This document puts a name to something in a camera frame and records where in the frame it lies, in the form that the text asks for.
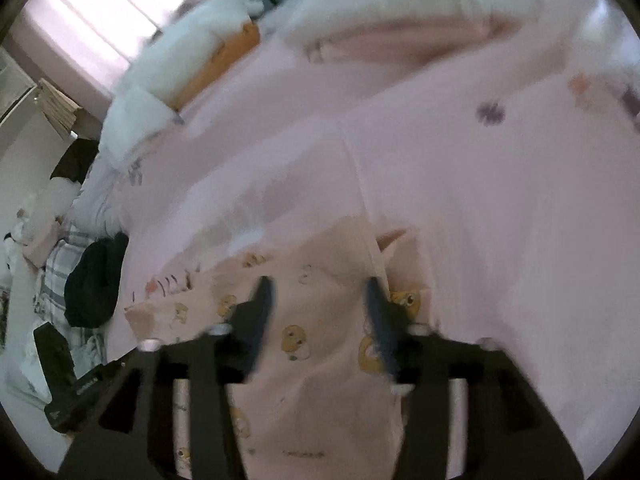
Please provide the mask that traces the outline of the peach cartoon print garment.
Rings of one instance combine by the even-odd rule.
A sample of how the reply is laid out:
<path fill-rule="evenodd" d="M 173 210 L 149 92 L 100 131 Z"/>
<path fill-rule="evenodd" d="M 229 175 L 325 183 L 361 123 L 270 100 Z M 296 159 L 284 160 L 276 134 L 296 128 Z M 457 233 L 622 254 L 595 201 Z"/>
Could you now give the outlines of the peach cartoon print garment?
<path fill-rule="evenodd" d="M 347 217 L 285 252 L 230 259 L 186 292 L 127 308 L 138 339 L 174 344 L 226 322 L 263 276 L 274 305 L 250 379 L 230 389 L 231 416 L 252 479 L 388 479 L 404 424 L 364 305 L 379 278 L 410 318 L 431 321 L 416 234 L 375 235 Z"/>

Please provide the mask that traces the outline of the black clothing pile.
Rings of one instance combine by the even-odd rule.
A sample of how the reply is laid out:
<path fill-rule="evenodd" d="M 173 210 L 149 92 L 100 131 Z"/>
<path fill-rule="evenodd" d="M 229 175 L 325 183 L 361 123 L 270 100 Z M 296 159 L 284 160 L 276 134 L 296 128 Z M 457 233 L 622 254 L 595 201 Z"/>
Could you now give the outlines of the black clothing pile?
<path fill-rule="evenodd" d="M 114 314 L 128 236 L 117 233 L 87 247 L 64 288 L 65 318 L 72 327 L 102 327 Z"/>

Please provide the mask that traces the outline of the grey plaid quilt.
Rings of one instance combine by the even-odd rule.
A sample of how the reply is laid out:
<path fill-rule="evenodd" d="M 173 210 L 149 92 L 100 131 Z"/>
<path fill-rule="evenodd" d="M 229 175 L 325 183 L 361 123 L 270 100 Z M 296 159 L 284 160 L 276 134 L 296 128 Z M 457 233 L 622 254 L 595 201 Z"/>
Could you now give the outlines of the grey plaid quilt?
<path fill-rule="evenodd" d="M 8 352 L 6 382 L 28 402 L 43 406 L 51 400 L 39 362 L 34 330 L 50 323 L 66 339 L 77 376 L 107 362 L 102 328 L 78 328 L 65 317 L 64 288 L 92 239 L 75 228 L 64 231 L 43 266 L 24 258 L 24 246 L 8 233 L 3 240 L 10 276 L 6 331 L 1 344 Z"/>

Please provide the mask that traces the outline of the pink floral bed sheet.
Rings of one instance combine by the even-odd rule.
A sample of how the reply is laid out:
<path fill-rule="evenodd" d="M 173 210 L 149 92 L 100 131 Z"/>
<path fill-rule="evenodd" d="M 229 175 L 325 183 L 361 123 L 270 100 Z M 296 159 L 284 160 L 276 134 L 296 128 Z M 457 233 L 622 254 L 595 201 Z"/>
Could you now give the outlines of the pink floral bed sheet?
<path fill-rule="evenodd" d="M 127 308 L 347 217 L 416 234 L 431 321 L 501 344 L 593 474 L 639 406 L 639 43 L 605 0 L 521 23 L 269 38 L 142 144 L 112 193 Z"/>

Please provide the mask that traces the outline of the stack of books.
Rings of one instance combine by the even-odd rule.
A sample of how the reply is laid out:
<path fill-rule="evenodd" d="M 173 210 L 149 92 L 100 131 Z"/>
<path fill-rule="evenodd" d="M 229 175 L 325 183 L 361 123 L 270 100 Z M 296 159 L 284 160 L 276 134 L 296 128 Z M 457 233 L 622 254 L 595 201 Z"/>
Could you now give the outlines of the stack of books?
<path fill-rule="evenodd" d="M 77 115 L 81 111 L 80 105 L 44 78 L 38 80 L 35 101 L 61 138 L 72 135 Z"/>

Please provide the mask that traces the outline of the pink window curtain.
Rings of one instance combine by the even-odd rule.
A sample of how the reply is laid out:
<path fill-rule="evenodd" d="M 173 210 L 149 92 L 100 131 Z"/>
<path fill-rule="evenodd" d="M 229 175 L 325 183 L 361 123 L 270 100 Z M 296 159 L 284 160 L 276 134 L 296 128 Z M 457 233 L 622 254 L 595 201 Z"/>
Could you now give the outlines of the pink window curtain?
<path fill-rule="evenodd" d="M 11 40 L 85 107 L 102 108 L 151 39 L 201 0 L 27 0 Z"/>

